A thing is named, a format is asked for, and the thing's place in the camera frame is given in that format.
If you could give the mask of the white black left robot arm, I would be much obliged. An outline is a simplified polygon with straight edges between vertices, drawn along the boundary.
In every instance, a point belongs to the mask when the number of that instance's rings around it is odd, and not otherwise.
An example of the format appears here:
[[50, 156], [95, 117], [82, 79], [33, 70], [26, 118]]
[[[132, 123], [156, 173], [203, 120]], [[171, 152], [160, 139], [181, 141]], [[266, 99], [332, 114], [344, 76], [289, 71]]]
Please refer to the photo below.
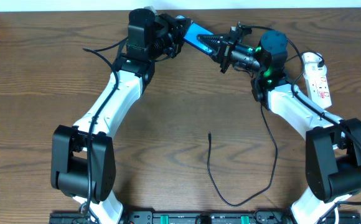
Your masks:
[[152, 7], [129, 13], [128, 35], [118, 43], [113, 62], [100, 49], [86, 49], [110, 68], [105, 89], [72, 126], [60, 125], [52, 136], [50, 181], [73, 198], [77, 213], [51, 213], [50, 223], [119, 223], [123, 205], [116, 199], [113, 140], [128, 110], [152, 80], [155, 64], [181, 52], [192, 24], [188, 17], [158, 14]]

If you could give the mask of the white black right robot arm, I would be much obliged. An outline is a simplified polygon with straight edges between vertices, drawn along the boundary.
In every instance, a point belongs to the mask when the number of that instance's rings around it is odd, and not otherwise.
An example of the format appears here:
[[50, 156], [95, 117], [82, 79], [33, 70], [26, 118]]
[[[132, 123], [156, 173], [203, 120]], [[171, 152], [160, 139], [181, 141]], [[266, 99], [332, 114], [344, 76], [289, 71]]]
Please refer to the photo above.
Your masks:
[[285, 212], [255, 212], [242, 223], [352, 223], [354, 213], [339, 213], [341, 205], [361, 192], [361, 121], [342, 119], [328, 112], [331, 99], [327, 69], [316, 52], [298, 52], [300, 76], [306, 81], [301, 91], [285, 65], [286, 35], [269, 27], [256, 47], [243, 44], [252, 27], [237, 24], [226, 34], [213, 34], [192, 24], [185, 41], [220, 65], [251, 76], [251, 91], [262, 111], [271, 111], [287, 121], [304, 139], [307, 189]]

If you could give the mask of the white charger adapter plug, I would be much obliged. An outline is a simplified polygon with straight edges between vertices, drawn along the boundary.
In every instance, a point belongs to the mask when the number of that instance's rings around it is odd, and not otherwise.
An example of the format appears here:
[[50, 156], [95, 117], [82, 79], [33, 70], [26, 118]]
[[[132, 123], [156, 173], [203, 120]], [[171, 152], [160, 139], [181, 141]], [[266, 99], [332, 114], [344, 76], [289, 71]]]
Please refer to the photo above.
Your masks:
[[327, 75], [327, 67], [323, 65], [318, 67], [316, 62], [308, 62], [304, 64], [304, 78], [312, 79], [317, 77], [325, 77]]

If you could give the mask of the white power strip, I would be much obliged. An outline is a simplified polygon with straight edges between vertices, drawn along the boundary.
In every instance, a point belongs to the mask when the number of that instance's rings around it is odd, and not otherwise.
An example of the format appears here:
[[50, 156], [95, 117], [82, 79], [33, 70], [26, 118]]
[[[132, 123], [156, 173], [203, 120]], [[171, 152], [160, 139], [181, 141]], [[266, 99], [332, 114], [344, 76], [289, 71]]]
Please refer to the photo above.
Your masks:
[[[316, 62], [318, 67], [322, 67], [324, 59], [320, 54], [313, 52], [306, 52], [302, 54], [302, 60], [305, 63]], [[332, 105], [330, 90], [327, 82], [327, 76], [317, 77], [312, 79], [305, 79], [307, 94], [310, 100], [323, 109], [326, 109]]]

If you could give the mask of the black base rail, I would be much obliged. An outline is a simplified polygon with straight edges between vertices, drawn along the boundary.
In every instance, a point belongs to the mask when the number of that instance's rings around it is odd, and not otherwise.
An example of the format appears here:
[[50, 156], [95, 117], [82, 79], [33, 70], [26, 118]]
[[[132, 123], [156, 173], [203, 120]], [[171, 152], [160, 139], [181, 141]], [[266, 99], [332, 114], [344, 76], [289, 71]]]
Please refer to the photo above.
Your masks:
[[[361, 224], [356, 212], [339, 213], [338, 223]], [[76, 213], [51, 213], [49, 224], [104, 223], [102, 218], [93, 220], [91, 215], [78, 217]], [[121, 224], [253, 224], [253, 223], [296, 223], [289, 214], [280, 211], [259, 210], [252, 213], [153, 213], [133, 211], [124, 214]]]

